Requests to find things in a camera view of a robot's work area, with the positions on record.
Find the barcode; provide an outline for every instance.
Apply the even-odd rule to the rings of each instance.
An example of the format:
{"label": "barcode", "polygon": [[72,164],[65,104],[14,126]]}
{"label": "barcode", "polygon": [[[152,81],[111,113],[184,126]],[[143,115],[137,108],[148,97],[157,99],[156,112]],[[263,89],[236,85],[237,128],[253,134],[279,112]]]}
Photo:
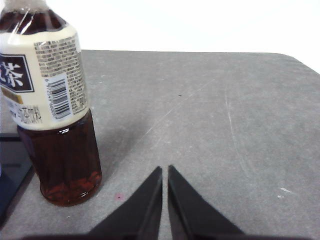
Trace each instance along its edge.
{"label": "barcode", "polygon": [[62,119],[71,114],[66,80],[60,79],[47,85],[50,92],[51,111],[55,119]]}

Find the scratch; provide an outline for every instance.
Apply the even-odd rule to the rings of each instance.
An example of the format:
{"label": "scratch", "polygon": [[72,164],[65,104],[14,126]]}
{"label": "scratch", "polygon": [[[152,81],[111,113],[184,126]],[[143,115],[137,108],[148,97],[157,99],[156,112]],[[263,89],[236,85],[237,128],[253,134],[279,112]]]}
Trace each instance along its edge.
{"label": "scratch", "polygon": [[234,146],[236,155],[238,156],[239,164],[240,164],[242,170],[244,171],[245,175],[249,178],[250,175],[249,175],[248,169],[246,168],[245,160],[242,157],[242,155],[239,153],[239,150],[237,148],[237,139],[236,139],[236,136],[235,136],[235,133],[234,133],[234,127],[233,127],[233,124],[232,124],[231,111],[230,111],[231,101],[230,100],[228,101],[228,98],[227,98],[227,86],[224,89],[224,99],[225,99],[226,111],[227,111],[228,118],[229,118],[229,125],[230,125],[230,132],[231,132],[231,136],[232,136],[233,146]]}
{"label": "scratch", "polygon": [[[238,99],[241,99],[242,96],[243,96],[243,94],[242,94],[241,91],[240,91],[241,88],[239,87],[239,83],[238,83],[238,82],[235,83],[235,89],[236,89],[236,93],[237,93]],[[237,103],[240,104],[240,106],[241,106],[242,109],[244,108],[243,101],[240,100],[240,101],[238,101]],[[246,111],[246,110],[243,111],[243,114],[245,115],[246,124],[247,124],[247,126],[248,126],[248,125],[250,124],[249,121],[248,121],[248,119],[249,119],[248,111]],[[244,154],[245,156],[248,156],[249,153],[248,153],[247,149],[243,146],[244,144],[243,144],[242,139],[240,139],[240,142],[241,142],[241,144],[242,144],[243,154]],[[257,172],[255,166],[253,165],[253,163],[252,163],[249,159],[246,161],[246,163],[248,164],[248,168],[249,168],[253,173],[256,173],[256,172]]]}
{"label": "scratch", "polygon": [[196,93],[200,92],[202,89],[204,89],[207,85],[209,85],[214,79],[208,81],[206,84],[204,84],[203,86],[201,86],[199,89],[195,90],[194,92],[192,92],[187,98],[183,99],[182,101],[180,101],[177,105],[175,105],[173,108],[171,108],[164,116],[162,116],[161,118],[159,118],[159,120],[155,121],[155,123],[149,128],[148,131],[146,131],[146,133],[136,142],[135,145],[137,145],[138,143],[140,143],[142,141],[142,139],[145,138],[145,136],[147,136],[152,129],[154,129],[156,126],[158,126],[170,113],[172,113],[172,111],[179,109],[184,102],[186,102],[187,100],[189,100],[190,98],[192,98]]}
{"label": "scratch", "polygon": [[291,194],[295,194],[294,192],[289,191],[288,189],[286,189],[286,188],[284,188],[284,187],[281,187],[280,189],[281,189],[282,191],[284,191],[284,192],[291,193]]}
{"label": "scratch", "polygon": [[158,145],[158,143],[160,143],[160,141],[162,140],[162,137],[163,136],[159,137],[158,141],[156,141],[156,143],[150,149],[155,148]]}

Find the gray mat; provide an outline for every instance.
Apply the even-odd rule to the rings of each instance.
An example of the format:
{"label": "gray mat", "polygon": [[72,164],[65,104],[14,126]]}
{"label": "gray mat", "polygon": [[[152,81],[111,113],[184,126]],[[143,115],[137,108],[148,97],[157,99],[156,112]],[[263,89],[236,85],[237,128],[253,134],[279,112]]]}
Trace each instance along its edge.
{"label": "gray mat", "polygon": [[[86,233],[174,164],[246,233],[320,239],[319,74],[273,53],[85,50],[83,60],[103,184],[57,207],[34,176],[1,237]],[[3,105],[1,132],[14,132]],[[170,240],[163,199],[159,239]]]}

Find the plastic bottle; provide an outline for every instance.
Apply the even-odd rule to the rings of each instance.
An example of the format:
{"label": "plastic bottle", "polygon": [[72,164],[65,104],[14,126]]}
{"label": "plastic bottle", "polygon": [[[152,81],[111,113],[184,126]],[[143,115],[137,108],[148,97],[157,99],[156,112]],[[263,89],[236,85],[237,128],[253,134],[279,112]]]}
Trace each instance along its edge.
{"label": "plastic bottle", "polygon": [[0,83],[51,203],[85,201],[101,167],[76,30],[44,0],[7,0],[0,17]]}

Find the red spot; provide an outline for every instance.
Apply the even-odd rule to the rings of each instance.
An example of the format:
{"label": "red spot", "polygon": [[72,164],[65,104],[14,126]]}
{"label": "red spot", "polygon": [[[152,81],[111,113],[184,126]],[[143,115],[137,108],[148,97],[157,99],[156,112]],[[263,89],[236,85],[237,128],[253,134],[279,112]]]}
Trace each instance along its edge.
{"label": "red spot", "polygon": [[115,196],[114,196],[114,199],[115,199],[116,201],[123,201],[124,198],[125,198],[125,196],[124,196],[122,193],[120,193],[120,192],[117,192],[117,193],[115,194]]}

